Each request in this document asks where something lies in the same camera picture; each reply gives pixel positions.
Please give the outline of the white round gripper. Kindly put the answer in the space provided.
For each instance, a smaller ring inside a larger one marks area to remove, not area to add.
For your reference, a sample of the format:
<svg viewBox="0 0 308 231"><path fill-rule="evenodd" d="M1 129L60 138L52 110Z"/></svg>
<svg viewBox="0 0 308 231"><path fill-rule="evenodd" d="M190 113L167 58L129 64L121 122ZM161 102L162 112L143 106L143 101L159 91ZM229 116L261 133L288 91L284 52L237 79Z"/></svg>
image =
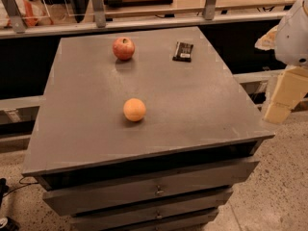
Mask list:
<svg viewBox="0 0 308 231"><path fill-rule="evenodd" d="M277 77L264 120L281 124L308 93L308 0L296 0L278 27L257 39L259 50L273 50L275 58L288 66Z"/></svg>

